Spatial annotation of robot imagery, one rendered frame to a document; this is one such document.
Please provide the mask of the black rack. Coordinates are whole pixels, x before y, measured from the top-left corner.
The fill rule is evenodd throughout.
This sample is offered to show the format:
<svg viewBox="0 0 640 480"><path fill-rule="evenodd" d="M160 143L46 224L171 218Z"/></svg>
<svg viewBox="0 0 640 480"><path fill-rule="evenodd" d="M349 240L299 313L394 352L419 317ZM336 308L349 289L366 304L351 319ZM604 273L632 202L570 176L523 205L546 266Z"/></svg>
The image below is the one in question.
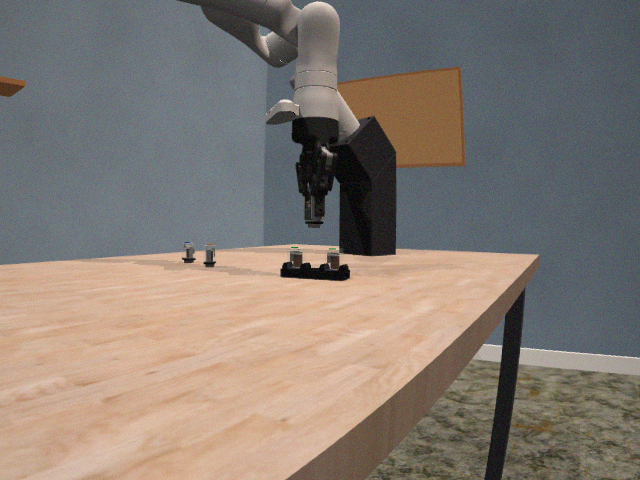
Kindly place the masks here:
<svg viewBox="0 0 640 480"><path fill-rule="evenodd" d="M344 281L350 278L350 270L348 265L344 264L340 265L339 272L325 271L325 264L321 264L319 268L311 268L311 264L309 262L302 263L300 270L287 269L287 262L285 262L282 265L282 269L280 268L280 277Z"/></svg>

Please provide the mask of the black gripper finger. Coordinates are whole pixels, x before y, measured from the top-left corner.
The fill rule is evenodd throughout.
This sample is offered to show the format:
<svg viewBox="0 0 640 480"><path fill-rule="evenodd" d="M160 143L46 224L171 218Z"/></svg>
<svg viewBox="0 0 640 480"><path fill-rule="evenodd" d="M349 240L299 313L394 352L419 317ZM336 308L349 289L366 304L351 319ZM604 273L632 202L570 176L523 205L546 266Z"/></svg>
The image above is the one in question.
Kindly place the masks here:
<svg viewBox="0 0 640 480"><path fill-rule="evenodd" d="M328 191L332 190L338 158L337 153L330 153L324 146L321 146L321 148L316 175L312 172L312 152L305 152L307 179L310 181L311 195L314 195L311 196L311 220L313 221L325 220L325 196L327 196Z"/></svg>
<svg viewBox="0 0 640 480"><path fill-rule="evenodd" d="M302 193L302 196L305 196L304 197L304 219L305 219L306 201L311 200L311 196L313 195L311 195L311 192L310 192L310 181L307 180L307 176L306 176L305 154L300 154L299 162L296 162L296 172L297 172L299 193ZM301 170L300 170L300 164L301 164ZM309 183L309 186L308 186L308 183ZM302 187L302 184L303 184L303 187Z"/></svg>

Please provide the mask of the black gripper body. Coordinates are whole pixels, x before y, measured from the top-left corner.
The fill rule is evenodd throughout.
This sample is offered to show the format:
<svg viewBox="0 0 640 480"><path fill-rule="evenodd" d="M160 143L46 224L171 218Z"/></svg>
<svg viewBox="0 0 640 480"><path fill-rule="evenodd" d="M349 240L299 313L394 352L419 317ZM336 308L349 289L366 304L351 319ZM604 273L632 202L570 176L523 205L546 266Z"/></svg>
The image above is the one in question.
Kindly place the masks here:
<svg viewBox="0 0 640 480"><path fill-rule="evenodd" d="M311 137L313 136L313 137ZM321 146L330 152L329 144L339 139L339 121L326 117L303 117L292 121L292 140L302 144L302 154L312 152L312 172L317 173Z"/></svg>

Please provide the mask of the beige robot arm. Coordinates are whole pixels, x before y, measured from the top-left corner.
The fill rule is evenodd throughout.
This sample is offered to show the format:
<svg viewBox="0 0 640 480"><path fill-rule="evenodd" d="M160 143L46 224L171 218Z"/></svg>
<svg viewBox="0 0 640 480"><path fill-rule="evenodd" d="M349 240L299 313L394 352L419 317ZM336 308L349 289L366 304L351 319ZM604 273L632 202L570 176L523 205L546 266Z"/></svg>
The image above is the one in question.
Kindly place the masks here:
<svg viewBox="0 0 640 480"><path fill-rule="evenodd" d="M201 6L211 23L275 68L298 58L290 79L293 89L295 82L293 102L280 100L266 114L266 124L278 125L303 117L332 118L339 121L337 142L359 128L337 90L340 21L332 6L313 2L300 10L290 0L177 1ZM259 25L273 32L261 36Z"/></svg>

